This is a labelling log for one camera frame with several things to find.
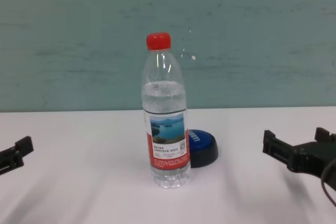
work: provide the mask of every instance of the lake picture on label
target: lake picture on label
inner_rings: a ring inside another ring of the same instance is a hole
[[[174,116],[151,116],[153,142],[173,144],[185,139],[183,114]]]

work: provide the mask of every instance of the red bottle cap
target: red bottle cap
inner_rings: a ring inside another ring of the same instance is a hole
[[[163,50],[171,47],[169,33],[148,34],[146,42],[148,50]]]

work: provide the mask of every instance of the qr code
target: qr code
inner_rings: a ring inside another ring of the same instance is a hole
[[[180,150],[184,150],[185,149],[185,141],[183,141],[181,144],[180,144]]]

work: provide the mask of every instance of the black cable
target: black cable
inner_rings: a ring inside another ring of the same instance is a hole
[[[327,196],[327,198],[331,201],[331,203],[333,203],[333,205],[336,207],[336,202],[331,198],[331,196],[329,195],[326,187],[325,187],[325,179],[327,178],[331,168],[336,165],[336,159],[334,159],[333,161],[331,161],[323,170],[322,175],[321,175],[321,185],[322,185],[322,189],[325,193],[325,195]]]

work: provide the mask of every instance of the bottle label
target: bottle label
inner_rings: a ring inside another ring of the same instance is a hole
[[[185,166],[190,160],[186,111],[144,113],[151,165],[161,170]]]

